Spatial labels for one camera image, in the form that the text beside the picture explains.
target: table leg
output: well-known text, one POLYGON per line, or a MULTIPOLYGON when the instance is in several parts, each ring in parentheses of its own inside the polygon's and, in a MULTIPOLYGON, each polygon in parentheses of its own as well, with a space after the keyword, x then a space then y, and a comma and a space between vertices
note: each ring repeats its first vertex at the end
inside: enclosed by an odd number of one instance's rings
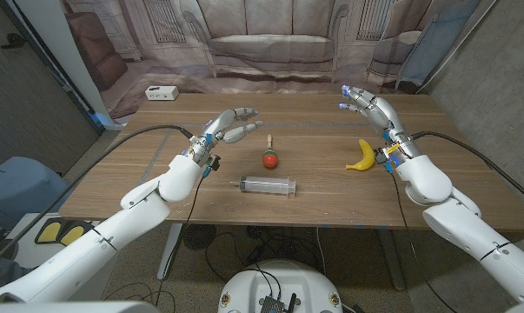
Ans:
POLYGON ((169 235, 167 236, 167 242, 165 243, 165 250, 161 257, 161 262, 159 263, 159 269, 157 270, 157 279, 164 280, 169 271, 173 262, 175 261, 176 250, 173 255, 171 251, 179 244, 179 238, 181 237, 182 223, 172 223, 171 228, 169 229, 169 235))
POLYGON ((395 241, 393 240, 393 233, 391 230, 377 230, 377 235, 380 238, 381 247, 383 253, 385 253, 385 260, 389 268, 389 275, 391 276, 391 282, 393 287, 397 291, 406 289, 404 277, 402 276, 401 262, 397 255, 397 249, 395 247, 395 241))

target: yellow object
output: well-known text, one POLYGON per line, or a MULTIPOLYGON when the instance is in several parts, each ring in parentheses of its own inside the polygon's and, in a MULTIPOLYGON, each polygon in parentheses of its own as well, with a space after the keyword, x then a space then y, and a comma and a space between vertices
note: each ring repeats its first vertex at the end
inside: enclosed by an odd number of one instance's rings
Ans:
POLYGON ((362 149, 362 160, 355 165, 347 165, 347 170, 367 170, 374 165, 374 150, 369 143, 364 139, 360 139, 358 144, 360 144, 360 148, 362 149))
POLYGON ((387 151, 385 151, 385 152, 387 152, 387 154, 391 154, 391 152, 393 152, 393 151, 395 151, 397 149, 399 149, 399 144, 398 143, 393 145, 391 148, 387 149, 387 151))
POLYGON ((47 225, 47 227, 45 227, 45 229, 39 235, 37 242, 38 243, 55 242, 56 236, 58 235, 59 230, 61 230, 61 224, 59 222, 55 222, 55 223, 51 223, 47 225))
POLYGON ((66 235, 61 239, 61 243, 64 245, 69 245, 75 240, 80 238, 84 234, 84 227, 76 226, 75 228, 69 230, 66 235))

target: robotic hand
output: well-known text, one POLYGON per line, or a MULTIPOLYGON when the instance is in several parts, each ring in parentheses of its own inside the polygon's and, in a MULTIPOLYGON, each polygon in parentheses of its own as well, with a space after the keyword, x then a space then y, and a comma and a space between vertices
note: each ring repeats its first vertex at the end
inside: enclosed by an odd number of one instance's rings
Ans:
POLYGON ((122 210, 78 238, 28 275, 0 288, 0 303, 51 303, 68 300, 128 243, 162 223, 170 213, 167 203, 186 198, 202 174, 217 170, 220 157, 211 150, 218 141, 236 143, 262 125, 255 122, 224 131, 234 121, 257 115, 252 109, 225 110, 210 121, 169 170, 129 192, 122 210))
POLYGON ((200 132, 198 137, 190 139, 190 147, 182 154, 191 158, 198 165, 203 166, 205 163, 213 162, 214 157, 210 151, 219 141, 225 143, 236 143, 243 139, 249 132, 252 132, 263 125, 262 121, 257 121, 246 126, 238 127, 225 132, 234 122, 247 121, 258 114, 256 110, 240 108, 234 110, 225 110, 215 119, 209 121, 200 132))
MULTIPOLYGON (((524 252, 481 220, 478 206, 420 152, 387 100, 348 86, 342 93, 354 103, 341 103, 341 109, 362 114, 382 132, 387 146, 375 150, 376 161, 389 173, 396 166, 401 180, 408 182, 410 200, 432 205, 422 213, 429 227, 476 259, 518 303, 524 303, 524 252)), ((524 305, 511 312, 517 310, 524 312, 524 305)))

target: sofa cushion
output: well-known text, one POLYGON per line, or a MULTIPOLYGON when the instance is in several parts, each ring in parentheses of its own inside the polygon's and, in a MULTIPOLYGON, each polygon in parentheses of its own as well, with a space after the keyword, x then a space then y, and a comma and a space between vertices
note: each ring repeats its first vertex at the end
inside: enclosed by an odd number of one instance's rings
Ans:
POLYGON ((233 35, 208 42, 215 56, 240 57, 255 62, 313 63, 333 58, 333 41, 307 35, 233 35))
MULTIPOLYGON (((224 66, 228 66, 234 72, 242 72, 253 75, 272 75, 275 73, 269 72, 286 72, 286 71, 299 71, 299 72, 329 72, 333 68, 333 61, 315 62, 315 63, 300 63, 300 62, 288 62, 288 63, 277 63, 277 62, 254 62, 245 60, 238 57, 226 57, 226 56, 214 56, 217 63, 218 70, 229 70, 224 66)), ((284 74, 288 77, 293 75, 292 73, 284 74)))
POLYGON ((293 33, 293 0, 245 0, 249 35, 293 33))
POLYGON ((246 35, 244 0, 197 0, 213 38, 246 35))
POLYGON ((293 34, 327 37, 334 2, 335 0, 295 0, 293 34))
POLYGON ((413 30, 397 37, 380 40, 375 45, 373 59, 383 63, 402 64, 418 41, 420 34, 421 31, 413 30))

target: printed backdrop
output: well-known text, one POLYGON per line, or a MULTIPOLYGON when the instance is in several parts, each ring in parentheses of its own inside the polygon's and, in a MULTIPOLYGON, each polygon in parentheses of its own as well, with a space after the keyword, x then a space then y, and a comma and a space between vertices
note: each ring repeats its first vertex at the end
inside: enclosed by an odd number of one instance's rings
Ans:
POLYGON ((117 88, 128 69, 140 74, 106 104, 119 118, 137 110, 150 85, 414 91, 494 0, 61 1, 99 90, 117 88))

